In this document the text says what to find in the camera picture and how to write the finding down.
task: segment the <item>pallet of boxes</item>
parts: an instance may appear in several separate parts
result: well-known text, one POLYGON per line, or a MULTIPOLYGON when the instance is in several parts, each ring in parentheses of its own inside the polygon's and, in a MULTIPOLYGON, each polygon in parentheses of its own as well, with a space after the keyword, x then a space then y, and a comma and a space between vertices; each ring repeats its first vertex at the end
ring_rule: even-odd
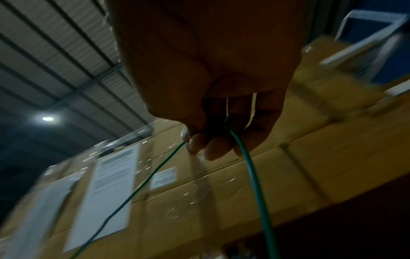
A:
MULTIPOLYGON (((274 226, 351 199, 410 170, 405 156, 410 148, 410 103, 398 99, 396 105, 374 112, 386 98, 383 92, 347 73, 317 66, 322 59, 315 54, 321 53, 318 46, 326 55, 345 47, 326 47, 332 44, 326 38, 312 43, 312 52, 304 54, 289 86, 282 115, 269 137, 251 152, 274 226)), ((92 221, 87 225, 82 220, 98 218, 116 197, 104 197, 105 206, 101 200, 91 209, 84 204, 127 183, 129 195, 181 142, 184 126, 178 122, 159 119, 153 127, 151 137, 103 152, 85 169, 80 161, 70 163, 65 175, 82 170, 82 177, 34 258, 69 259, 96 231, 89 227, 92 221), (123 173, 111 181, 93 180, 95 172, 126 156, 133 161, 132 182, 123 173), (76 235, 80 241, 73 239, 76 235)), ((262 231, 245 163, 232 151, 210 162, 181 148, 124 211, 119 217, 123 220, 107 225, 105 235, 78 258, 226 258, 228 244, 262 231)), ((6 236, 18 228, 9 224, 2 228, 6 236)), ((250 249, 238 247, 239 253, 250 249)))

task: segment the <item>hand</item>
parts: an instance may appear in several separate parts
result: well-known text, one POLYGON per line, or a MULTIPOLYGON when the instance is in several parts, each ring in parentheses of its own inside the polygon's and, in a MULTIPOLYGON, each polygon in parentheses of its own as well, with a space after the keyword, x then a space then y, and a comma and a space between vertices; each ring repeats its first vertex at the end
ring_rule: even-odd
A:
POLYGON ((279 118, 300 62, 306 2, 298 0, 111 0, 123 60, 148 110, 178 120, 188 150, 217 159, 233 139, 249 150, 279 118), (252 123, 252 94, 258 93, 252 123))

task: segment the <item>printed label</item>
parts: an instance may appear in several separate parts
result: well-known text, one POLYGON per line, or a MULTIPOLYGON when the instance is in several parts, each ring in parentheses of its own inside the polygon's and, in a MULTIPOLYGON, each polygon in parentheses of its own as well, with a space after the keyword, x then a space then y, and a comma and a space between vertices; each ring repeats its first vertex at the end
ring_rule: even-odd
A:
POLYGON ((176 181, 176 166, 173 168, 163 170, 155 173, 151 178, 150 190, 174 183, 176 181))

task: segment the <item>green cable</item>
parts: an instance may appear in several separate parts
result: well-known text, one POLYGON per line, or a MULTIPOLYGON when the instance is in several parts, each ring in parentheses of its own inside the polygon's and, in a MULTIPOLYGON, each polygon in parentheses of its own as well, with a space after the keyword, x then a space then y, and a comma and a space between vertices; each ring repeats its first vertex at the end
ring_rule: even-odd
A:
POLYGON ((161 167, 163 165, 165 165, 174 155, 176 152, 178 152, 178 150, 184 145, 185 143, 182 142, 181 144, 179 144, 179 146, 157 167, 155 168, 155 170, 147 177, 147 179, 145 179, 144 182, 142 182, 136 189, 135 191, 125 200, 125 202, 123 202, 118 209, 116 209, 113 213, 111 213, 110 216, 108 216, 105 220, 104 223, 100 226, 100 228, 97 230, 97 232, 89 239, 87 240, 87 242, 85 242, 80 249, 77 250, 77 252, 75 252, 75 254, 73 254, 72 257, 70 257, 70 259, 75 259, 77 258, 82 252, 84 252, 84 250, 91 244, 91 242, 94 240, 94 238, 96 238, 96 236, 98 234, 100 234, 100 232, 104 229, 104 227, 106 226, 106 224, 108 223, 108 221, 110 221, 110 219, 112 217, 115 216, 115 214, 117 214, 150 180, 151 178, 154 176, 154 174, 156 172, 158 172, 159 169, 161 169, 161 167))
MULTIPOLYGON (((275 235, 273 233, 273 228, 272 228, 272 224, 270 222, 269 212, 268 212, 268 209, 266 207, 264 195, 262 193, 261 185, 259 184, 258 175, 256 174, 256 170, 255 170, 255 167, 253 165, 252 158, 249 155, 249 152, 246 149, 245 144, 242 142, 242 140, 239 138, 239 136, 233 130, 231 130, 227 127, 223 127, 223 129, 229 131, 229 133, 233 136, 233 138, 238 143, 240 150, 242 151, 243 158, 245 159, 246 167, 247 167, 248 172, 249 172, 249 178, 251 179, 252 188, 253 188, 254 194, 256 196, 256 203, 257 203, 258 208, 259 208, 259 214, 261 215, 262 227, 263 227, 264 233, 265 233, 265 239, 266 239, 266 245, 267 245, 267 248, 268 248, 269 258, 270 259, 278 259, 279 258, 279 251, 278 251, 278 248, 277 248, 278 246, 276 244, 276 238, 275 238, 275 235)), ((106 226, 108 221, 112 217, 114 217, 115 214, 117 214, 151 180, 151 178, 154 176, 154 174, 156 172, 158 172, 158 170, 161 169, 161 167, 164 164, 166 164, 175 155, 175 153, 178 152, 178 150, 184 144, 185 144, 184 142, 179 144, 179 146, 148 176, 148 178, 145 179, 144 182, 142 182, 135 189, 135 191, 125 200, 125 202, 123 202, 118 207, 118 209, 116 209, 110 216, 107 217, 107 219, 105 219, 104 223, 100 226, 100 228, 97 230, 97 232, 87 242, 85 242, 80 247, 80 249, 78 249, 76 251, 76 253, 70 259, 77 258, 91 244, 91 242, 94 240, 94 238, 96 238, 96 236, 98 234, 100 234, 100 232, 104 229, 104 227, 106 226)))
POLYGON ((240 150, 242 151, 243 158, 245 159, 246 167, 248 169, 249 178, 251 179, 253 192, 256 196, 256 203, 258 205, 259 214, 261 216, 262 228, 264 229, 266 246, 268 248, 268 254, 270 259, 278 259, 279 250, 276 243, 276 237, 273 233, 272 223, 270 222, 270 216, 268 209, 266 208, 266 203, 264 195, 262 193, 261 185, 259 184, 258 175, 256 174, 255 167, 252 162, 252 158, 249 155, 248 150, 246 149, 245 144, 240 139, 240 137, 230 128, 223 127, 223 129, 229 131, 229 133, 234 137, 236 142, 239 145, 240 150))

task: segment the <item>ceiling light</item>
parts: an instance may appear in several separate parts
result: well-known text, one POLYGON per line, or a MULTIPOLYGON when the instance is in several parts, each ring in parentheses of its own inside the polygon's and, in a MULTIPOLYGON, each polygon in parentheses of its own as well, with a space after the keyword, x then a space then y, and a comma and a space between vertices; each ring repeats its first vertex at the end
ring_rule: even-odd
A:
POLYGON ((51 122, 53 121, 53 117, 43 117, 43 120, 45 120, 46 122, 51 122))

